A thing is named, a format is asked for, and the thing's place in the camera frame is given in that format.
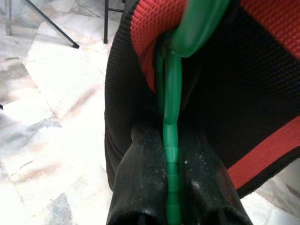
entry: red fabric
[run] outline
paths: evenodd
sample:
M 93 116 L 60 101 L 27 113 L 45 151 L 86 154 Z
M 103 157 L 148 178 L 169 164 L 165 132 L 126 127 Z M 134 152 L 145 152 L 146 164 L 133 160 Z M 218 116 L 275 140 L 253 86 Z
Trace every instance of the red fabric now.
M 228 169 L 235 188 L 242 187 L 298 146 L 300 146 L 300 116 L 270 135 Z
M 176 27 L 181 20 L 186 0 L 140 0 L 130 26 L 131 40 L 149 87 L 154 91 L 152 55 L 156 38 Z
M 241 6 L 300 59 L 299 0 L 242 0 Z

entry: red and black fabric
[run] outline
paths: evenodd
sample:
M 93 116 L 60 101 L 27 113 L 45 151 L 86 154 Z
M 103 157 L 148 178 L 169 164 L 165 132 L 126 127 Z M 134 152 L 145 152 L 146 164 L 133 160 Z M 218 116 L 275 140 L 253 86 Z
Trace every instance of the red and black fabric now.
M 160 34 L 180 23 L 186 1 L 136 0 L 115 36 L 105 81 L 112 190 L 133 143 L 133 124 L 148 120 L 160 129 L 154 48 Z M 236 2 L 205 46 L 183 60 L 183 94 L 193 89 L 179 122 L 203 123 L 209 145 L 243 197 L 300 156 L 300 4 Z

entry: marble floor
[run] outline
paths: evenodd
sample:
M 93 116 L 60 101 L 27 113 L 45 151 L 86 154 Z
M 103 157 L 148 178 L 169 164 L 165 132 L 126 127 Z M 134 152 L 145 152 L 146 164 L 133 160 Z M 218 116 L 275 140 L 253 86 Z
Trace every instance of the marble floor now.
M 79 49 L 13 1 L 0 1 L 0 223 L 102 225 L 112 193 L 104 154 L 104 82 L 121 15 L 103 0 L 33 0 Z M 114 8 L 121 0 L 110 0 Z M 300 224 L 300 160 L 242 199 L 254 225 Z

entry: black chair leg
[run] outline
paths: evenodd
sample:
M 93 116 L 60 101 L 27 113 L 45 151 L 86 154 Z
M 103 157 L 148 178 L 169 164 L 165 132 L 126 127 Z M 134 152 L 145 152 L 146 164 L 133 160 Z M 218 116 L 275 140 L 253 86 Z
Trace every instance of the black chair leg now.
M 107 44 L 107 29 L 108 29 L 108 0 L 105 0 L 105 12 L 104 12 L 104 44 Z

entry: black mesh fabric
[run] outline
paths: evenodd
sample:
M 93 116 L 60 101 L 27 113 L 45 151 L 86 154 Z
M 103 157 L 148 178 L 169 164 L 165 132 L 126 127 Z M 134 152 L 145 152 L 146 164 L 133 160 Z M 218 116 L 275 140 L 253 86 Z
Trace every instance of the black mesh fabric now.
M 105 155 L 111 189 L 131 144 L 133 122 L 157 113 L 155 94 L 131 43 L 133 11 L 123 17 L 106 73 Z M 200 78 L 181 115 L 205 121 L 209 143 L 227 168 L 299 115 L 299 61 L 242 8 L 230 25 L 219 27 L 203 49 L 183 61 L 183 85 L 195 71 L 201 71 Z M 296 148 L 282 156 L 241 187 L 239 195 L 299 155 Z

